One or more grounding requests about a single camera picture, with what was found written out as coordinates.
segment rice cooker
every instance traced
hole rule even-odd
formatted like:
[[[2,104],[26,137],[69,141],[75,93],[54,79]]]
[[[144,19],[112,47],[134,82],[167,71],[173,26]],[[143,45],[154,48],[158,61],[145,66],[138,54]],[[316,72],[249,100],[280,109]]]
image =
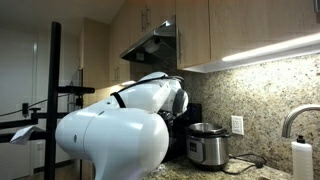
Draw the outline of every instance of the rice cooker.
[[[188,126],[187,155],[192,164],[203,170],[222,170],[229,162],[228,138],[231,133],[214,123]]]

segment white bottle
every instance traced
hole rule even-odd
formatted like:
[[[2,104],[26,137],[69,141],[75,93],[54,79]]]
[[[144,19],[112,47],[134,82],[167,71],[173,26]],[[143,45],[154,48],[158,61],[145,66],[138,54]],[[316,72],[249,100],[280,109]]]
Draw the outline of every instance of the white bottle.
[[[291,143],[294,180],[313,180],[312,146],[302,135]]]

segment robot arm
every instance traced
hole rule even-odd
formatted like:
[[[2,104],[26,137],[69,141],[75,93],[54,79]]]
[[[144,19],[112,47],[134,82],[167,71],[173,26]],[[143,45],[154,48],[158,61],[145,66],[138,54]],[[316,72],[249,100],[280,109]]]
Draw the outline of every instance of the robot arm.
[[[169,134],[158,113],[186,111],[181,78],[156,72],[58,124],[56,140],[74,157],[93,161],[96,180],[141,179],[163,160]]]

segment under-cabinet light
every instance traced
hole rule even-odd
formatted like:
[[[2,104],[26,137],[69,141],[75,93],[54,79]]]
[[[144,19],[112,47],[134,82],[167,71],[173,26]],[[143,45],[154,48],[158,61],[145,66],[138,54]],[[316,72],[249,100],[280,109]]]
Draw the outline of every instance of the under-cabinet light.
[[[290,55],[294,56],[295,54],[295,49],[299,49],[302,47],[307,47],[311,45],[315,45],[320,43],[320,33],[316,34],[311,34],[307,36],[303,36],[300,38],[296,39],[291,39],[288,41],[283,41],[280,43],[272,44],[269,46],[264,46],[261,48],[257,49],[252,49],[249,51],[233,54],[230,56],[226,56],[222,58],[223,61],[241,61],[241,60],[246,60],[250,58],[256,58],[264,55],[272,55],[274,53],[279,53],[279,52],[285,52],[285,51],[290,51]],[[315,49],[310,48],[310,53],[315,52]]]

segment kitchen faucet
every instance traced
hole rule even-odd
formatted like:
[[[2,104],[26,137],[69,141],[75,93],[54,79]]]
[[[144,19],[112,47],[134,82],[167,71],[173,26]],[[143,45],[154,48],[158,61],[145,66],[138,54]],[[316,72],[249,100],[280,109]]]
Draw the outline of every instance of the kitchen faucet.
[[[293,120],[302,112],[310,111],[310,110],[317,110],[320,111],[320,105],[317,104],[307,104],[299,106],[293,109],[288,116],[286,117],[283,126],[282,126],[282,137],[289,138],[291,132],[291,125]]]

